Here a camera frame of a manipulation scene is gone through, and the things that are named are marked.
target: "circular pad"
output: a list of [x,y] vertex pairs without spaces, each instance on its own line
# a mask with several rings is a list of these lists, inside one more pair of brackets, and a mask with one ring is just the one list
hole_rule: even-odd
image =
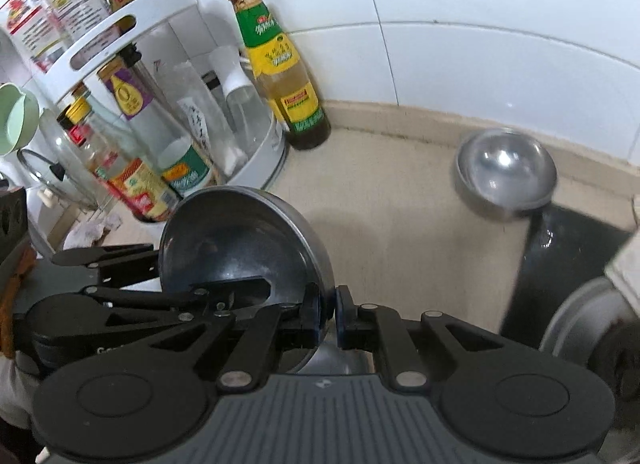
[[519,352],[479,352],[481,364],[469,361],[447,380],[440,406],[453,430],[512,458],[555,459],[597,448],[614,414],[605,383],[552,356]]
[[33,401],[34,426],[46,445],[74,460],[134,460],[175,445],[207,407],[188,369],[116,364],[106,356],[51,375]]

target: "stainless steel bowl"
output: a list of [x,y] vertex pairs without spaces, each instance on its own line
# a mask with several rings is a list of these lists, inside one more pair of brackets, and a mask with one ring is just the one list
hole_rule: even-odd
[[558,173],[539,142],[510,128],[467,137],[456,154],[456,187],[482,214],[509,218],[551,200]]
[[217,186],[183,200],[160,243],[162,290],[179,292],[203,282],[263,278],[264,303],[235,310],[251,317],[272,303],[299,303],[309,282],[329,302],[334,272],[324,245],[292,206],[265,191]]

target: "metal bowl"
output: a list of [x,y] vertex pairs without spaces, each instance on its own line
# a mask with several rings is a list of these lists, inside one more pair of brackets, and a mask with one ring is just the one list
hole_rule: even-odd
[[508,218],[551,200],[558,173],[539,142],[510,128],[467,137],[456,154],[456,187],[483,214]]
[[546,327],[540,350],[585,367],[611,327],[636,319],[638,316],[609,278],[594,278],[562,302]]
[[304,217],[270,193],[240,186],[203,189],[180,203],[162,233],[159,272],[165,292],[266,280],[266,301],[234,310],[239,319],[265,305],[301,302],[308,283],[329,303],[335,287],[329,255]]

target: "glass bottle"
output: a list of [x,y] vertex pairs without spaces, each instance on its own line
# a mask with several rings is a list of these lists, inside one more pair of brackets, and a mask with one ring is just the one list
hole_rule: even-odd
[[229,127],[231,127],[231,130],[233,132],[237,132],[236,124],[231,117],[231,111],[229,111],[229,107],[226,106],[226,98],[222,91],[222,84],[220,83],[218,76],[216,76],[216,73],[213,72],[213,70],[210,70],[202,77],[202,82],[207,86],[209,92],[211,92],[211,95],[216,100],[216,103],[225,115],[226,122],[229,124]]
[[58,118],[94,176],[106,181],[140,216],[153,222],[166,220],[179,197],[139,157],[129,157],[115,138],[98,132],[99,121],[84,98],[78,98]]
[[209,59],[222,83],[236,138],[240,147],[251,157],[269,133],[271,110],[242,70],[237,47],[217,47],[209,54]]
[[172,103],[172,115],[191,131],[202,151],[225,177],[233,177],[246,164],[247,154],[239,144],[241,138],[229,127],[222,109],[191,62],[161,63],[156,70],[156,79],[162,93]]
[[295,46],[262,0],[230,0],[256,81],[297,150],[325,142],[331,126]]
[[154,152],[162,177],[186,197],[220,180],[218,170],[193,136],[154,98],[151,90],[116,56],[98,70],[137,136]]
[[[158,162],[156,158],[151,154],[149,149],[137,136],[132,127],[127,121],[120,118],[119,115],[111,112],[107,107],[101,104],[84,83],[79,83],[76,88],[71,92],[71,95],[76,99],[84,98],[92,108],[95,118],[94,129],[96,132],[107,134],[116,142],[125,154],[129,157],[139,157],[146,164],[148,164],[157,174],[161,173],[158,168]],[[83,121],[79,121],[76,124],[76,128],[80,128],[83,125]]]

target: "cooking oil bottle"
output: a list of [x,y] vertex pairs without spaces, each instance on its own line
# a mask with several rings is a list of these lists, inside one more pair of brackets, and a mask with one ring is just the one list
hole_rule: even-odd
[[295,46],[262,0],[230,0],[255,79],[297,150],[325,142],[331,126]]

